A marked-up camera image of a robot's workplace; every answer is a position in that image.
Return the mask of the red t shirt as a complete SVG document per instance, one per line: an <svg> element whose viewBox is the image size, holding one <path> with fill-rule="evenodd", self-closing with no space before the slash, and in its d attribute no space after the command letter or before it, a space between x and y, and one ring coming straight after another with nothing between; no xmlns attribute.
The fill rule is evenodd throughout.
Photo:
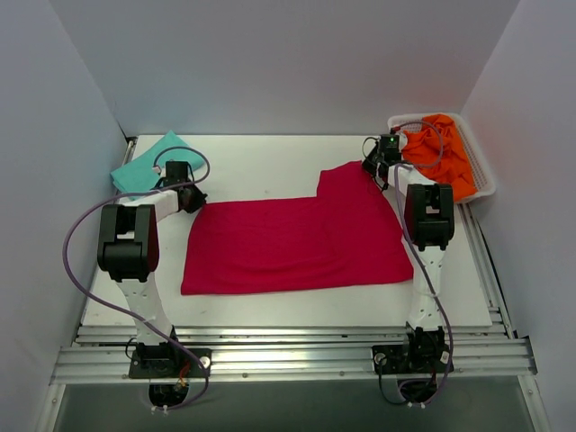
<svg viewBox="0 0 576 432"><path fill-rule="evenodd" d="M180 292L296 292L412 276L395 212L353 161L321 171L313 197L205 205L189 233Z"/></svg>

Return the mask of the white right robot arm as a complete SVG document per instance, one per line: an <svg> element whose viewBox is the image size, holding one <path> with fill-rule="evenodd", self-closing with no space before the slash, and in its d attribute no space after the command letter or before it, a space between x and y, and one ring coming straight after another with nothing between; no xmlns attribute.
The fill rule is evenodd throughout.
<svg viewBox="0 0 576 432"><path fill-rule="evenodd" d="M432 360L431 348L424 341L440 347L453 343L451 325L440 301L445 253L455 234L453 188L426 178L402 158L400 134L364 141L371 141L373 148L363 153L362 168L380 191L394 191L402 235L413 261L409 343L399 352L402 365L417 372Z"/></svg>

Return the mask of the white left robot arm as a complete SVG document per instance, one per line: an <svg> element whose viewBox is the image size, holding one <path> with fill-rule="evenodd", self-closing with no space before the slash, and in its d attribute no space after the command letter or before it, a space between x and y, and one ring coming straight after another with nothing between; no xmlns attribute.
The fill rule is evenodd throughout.
<svg viewBox="0 0 576 432"><path fill-rule="evenodd" d="M207 195L194 184L192 167L169 160L160 171L157 192L129 204L106 204L101 210L97 263L121 289L134 320L135 354L161 377L175 375L181 354L150 328L174 338L155 281L159 264L158 222L178 212L193 213Z"/></svg>

